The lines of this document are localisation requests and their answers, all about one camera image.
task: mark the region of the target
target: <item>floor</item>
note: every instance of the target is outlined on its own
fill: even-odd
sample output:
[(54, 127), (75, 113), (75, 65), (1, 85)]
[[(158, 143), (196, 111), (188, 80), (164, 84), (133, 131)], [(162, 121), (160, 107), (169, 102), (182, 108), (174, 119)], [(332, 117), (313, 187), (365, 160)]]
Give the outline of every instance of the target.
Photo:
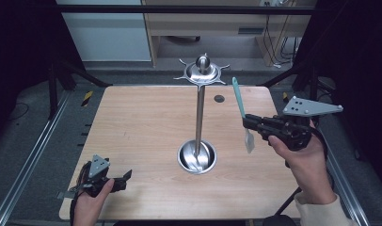
[[(291, 43), (289, 41), (286, 45), (284, 56), (292, 52)], [(92, 67), (94, 65), (87, 62), (86, 65), (91, 65), (89, 73), (115, 85), (187, 85), (173, 80), (173, 77), (183, 75), (183, 64), (179, 58), (184, 62), (193, 62), (205, 53), (219, 66), (231, 65), (230, 70), (223, 72), (222, 79), (229, 84), (231, 78), (237, 76), (240, 85), (258, 85), (292, 66), (291, 62), (282, 64), (281, 68), (265, 66), (259, 46), (251, 37), (201, 37), (198, 42), (193, 38), (166, 37), (162, 38), (155, 67), (149, 62), (123, 62), (126, 70)], [(48, 84), (41, 83), (26, 89), (18, 97), (17, 107), (0, 136), (0, 211), (5, 212), (2, 217), (0, 215), (1, 222), (4, 222), (0, 225), (68, 225), (67, 221), (58, 217), (61, 200), (56, 198), (56, 193), (68, 188), (103, 96), (103, 88), (77, 75), (74, 79), (77, 83), (75, 90), (63, 91), (58, 87), (62, 100), (60, 105), (65, 107), (57, 113), (54, 118), (57, 124), (54, 125), (47, 120)], [(306, 92), (293, 92), (293, 79), (294, 76), (291, 76), (270, 88), (278, 111), (285, 105), (282, 102), (283, 92), (290, 96), (306, 96)], [(88, 106), (83, 107), (81, 104), (85, 94), (90, 90), (93, 95)], [(330, 99), (324, 97), (322, 101), (330, 102)], [(352, 145), (337, 116), (325, 116), (320, 122), (336, 159), (335, 167), (342, 169), (343, 177), (347, 179), (346, 187), (350, 186), (351, 192), (356, 195), (357, 202), (344, 200), (343, 205), (352, 203), (355, 210), (362, 207), (362, 214), (369, 222), (361, 222), (360, 225), (382, 226), (382, 186), (373, 169), (369, 163), (355, 159)], [(337, 192), (345, 192), (339, 190), (342, 186), (336, 187)], [(255, 225), (260, 223), (259, 219), (255, 219)]]

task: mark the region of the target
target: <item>human hand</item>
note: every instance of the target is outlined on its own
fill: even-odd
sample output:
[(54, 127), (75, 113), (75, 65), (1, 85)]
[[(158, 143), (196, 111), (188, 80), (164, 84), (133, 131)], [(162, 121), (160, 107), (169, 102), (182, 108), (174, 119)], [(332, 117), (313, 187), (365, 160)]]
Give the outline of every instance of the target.
[(297, 183), (305, 194), (306, 202), (329, 204), (337, 199), (328, 181), (326, 157), (319, 138), (311, 135), (308, 146), (297, 152), (290, 151), (275, 136), (270, 136), (268, 139), (276, 153), (288, 162)]
[(77, 198), (77, 204), (74, 207), (74, 226), (95, 225), (103, 208), (103, 203), (111, 192), (114, 183), (114, 179), (107, 181), (100, 194), (95, 198), (92, 198), (86, 192), (79, 191), (81, 195)]

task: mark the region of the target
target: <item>person's arm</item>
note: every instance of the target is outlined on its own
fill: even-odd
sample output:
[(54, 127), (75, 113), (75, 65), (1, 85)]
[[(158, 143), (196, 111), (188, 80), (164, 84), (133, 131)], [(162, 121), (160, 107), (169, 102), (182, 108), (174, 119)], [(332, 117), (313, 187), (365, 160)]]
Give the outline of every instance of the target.
[(276, 153), (288, 162), (302, 189), (294, 199), (303, 226), (357, 225), (346, 217), (339, 197), (331, 188), (323, 144), (319, 138), (312, 135), (308, 146), (297, 152), (290, 151), (277, 137), (270, 136), (269, 141)]
[(114, 179), (107, 181), (100, 194), (95, 198), (92, 198), (86, 192), (81, 192), (74, 207), (74, 226), (95, 225), (103, 208), (103, 203), (111, 192), (114, 182)]

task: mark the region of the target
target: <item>wooden table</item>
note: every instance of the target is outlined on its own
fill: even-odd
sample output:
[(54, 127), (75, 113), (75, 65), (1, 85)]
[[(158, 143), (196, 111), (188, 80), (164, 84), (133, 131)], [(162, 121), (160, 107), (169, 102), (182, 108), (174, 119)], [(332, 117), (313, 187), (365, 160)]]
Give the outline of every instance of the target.
[[(272, 117), (276, 109), (262, 87), (240, 87), (246, 113)], [(223, 103), (214, 100), (225, 98)], [(110, 158), (108, 177), (133, 170), (127, 189), (107, 198), (101, 219), (248, 219), (274, 215), (297, 185), (284, 160), (245, 129), (232, 86), (205, 92), (202, 139), (215, 146), (217, 163), (194, 175), (177, 161), (180, 146), (195, 139), (197, 87), (107, 88), (72, 177), (94, 154)], [(59, 215), (69, 218), (71, 200)], [(294, 203), (284, 212), (299, 218)]]

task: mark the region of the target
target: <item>metal pole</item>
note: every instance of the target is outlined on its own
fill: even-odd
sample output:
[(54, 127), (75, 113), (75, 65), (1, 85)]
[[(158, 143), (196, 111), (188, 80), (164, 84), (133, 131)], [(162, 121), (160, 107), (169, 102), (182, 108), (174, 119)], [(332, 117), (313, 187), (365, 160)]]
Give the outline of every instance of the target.
[(202, 119), (203, 119), (203, 104), (205, 99), (205, 86), (198, 87), (197, 101), (197, 130), (195, 135), (195, 151), (194, 156), (197, 158), (200, 151), (200, 143), (202, 142)]

